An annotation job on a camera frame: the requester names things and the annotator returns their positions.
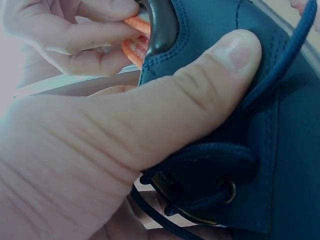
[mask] navy leather shoe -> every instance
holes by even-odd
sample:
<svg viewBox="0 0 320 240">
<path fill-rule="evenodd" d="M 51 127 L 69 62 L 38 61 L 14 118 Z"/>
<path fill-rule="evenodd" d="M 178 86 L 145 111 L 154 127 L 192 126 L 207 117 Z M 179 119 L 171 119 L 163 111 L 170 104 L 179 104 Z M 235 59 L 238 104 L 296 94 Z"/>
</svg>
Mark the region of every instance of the navy leather shoe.
<svg viewBox="0 0 320 240">
<path fill-rule="evenodd" d="M 230 230 L 234 240 L 320 239 L 320 60 L 305 42 L 317 1 L 293 29 L 260 0 L 141 0 L 151 18 L 139 84 L 172 75 L 234 29 L 253 32 L 262 61 L 219 129 L 146 169 L 165 214 Z M 173 224 L 132 197 L 164 228 Z"/>
</svg>

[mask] shoelace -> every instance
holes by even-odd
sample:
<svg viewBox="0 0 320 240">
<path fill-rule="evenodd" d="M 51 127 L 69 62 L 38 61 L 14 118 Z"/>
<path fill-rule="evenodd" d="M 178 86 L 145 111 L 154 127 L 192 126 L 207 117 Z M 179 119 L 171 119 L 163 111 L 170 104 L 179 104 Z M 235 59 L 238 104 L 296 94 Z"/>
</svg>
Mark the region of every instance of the shoelace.
<svg viewBox="0 0 320 240">
<path fill-rule="evenodd" d="M 279 85 L 281 78 L 286 74 L 306 41 L 315 21 L 317 8 L 317 0 L 308 1 L 304 13 L 301 16 L 301 20 L 294 30 L 282 55 L 268 75 L 243 99 L 231 117 L 226 121 L 226 124 L 230 124 L 241 116 L 248 114 L 248 112 L 261 102 L 261 99 L 265 98 Z M 254 168 L 258 163 L 258 158 L 253 154 L 253 151 L 245 146 L 231 143 L 197 143 L 183 148 L 169 156 L 160 164 L 145 170 L 140 178 L 140 182 L 144 185 L 149 184 L 157 173 L 161 173 L 162 176 L 166 178 L 167 176 L 164 175 L 164 171 L 182 162 L 195 160 L 219 161 L 219 159 L 224 161 L 226 159 L 229 161 L 238 159 L 238 161 L 233 161 L 231 164 L 237 171 L 247 171 Z M 230 188 L 230 185 L 221 185 L 215 194 L 207 197 L 195 200 L 172 201 L 166 206 L 164 212 L 167 215 L 173 215 L 178 209 L 192 210 L 206 206 L 215 206 L 219 203 L 231 200 L 234 197 L 233 194 L 235 194 L 235 192 L 232 187 Z M 147 215 L 169 232 L 184 240 L 203 240 L 201 237 L 179 227 L 158 213 L 143 199 L 135 186 L 132 188 L 131 196 Z"/>
</svg>

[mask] fingernail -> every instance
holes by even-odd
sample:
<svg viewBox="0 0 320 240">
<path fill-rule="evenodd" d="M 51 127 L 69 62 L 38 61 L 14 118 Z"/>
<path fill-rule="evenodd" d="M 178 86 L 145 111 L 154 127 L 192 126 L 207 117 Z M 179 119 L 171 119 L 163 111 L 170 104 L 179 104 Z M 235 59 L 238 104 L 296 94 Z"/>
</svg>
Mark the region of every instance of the fingernail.
<svg viewBox="0 0 320 240">
<path fill-rule="evenodd" d="M 212 48 L 213 57 L 230 71 L 245 71 L 252 63 L 252 34 L 235 30 L 223 36 Z"/>
<path fill-rule="evenodd" d="M 115 11 L 127 12 L 128 10 L 136 9 L 138 6 L 134 0 L 114 0 L 111 7 Z"/>
</svg>

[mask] metal eyelet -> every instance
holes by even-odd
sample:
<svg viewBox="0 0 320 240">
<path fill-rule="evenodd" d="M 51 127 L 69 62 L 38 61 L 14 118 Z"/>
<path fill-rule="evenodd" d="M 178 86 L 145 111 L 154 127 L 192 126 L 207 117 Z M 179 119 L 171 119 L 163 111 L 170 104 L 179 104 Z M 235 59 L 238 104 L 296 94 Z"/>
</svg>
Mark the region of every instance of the metal eyelet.
<svg viewBox="0 0 320 240">
<path fill-rule="evenodd" d="M 235 199 L 236 197 L 236 194 L 237 194 L 237 187 L 236 187 L 236 184 L 231 181 L 231 180 L 221 180 L 218 185 L 217 185 L 217 188 L 219 189 L 223 184 L 229 184 L 230 187 L 231 187 L 231 190 L 232 190 L 232 194 L 230 196 L 230 198 L 226 201 L 224 201 L 225 204 L 229 204 L 233 201 L 233 199 Z"/>
</svg>

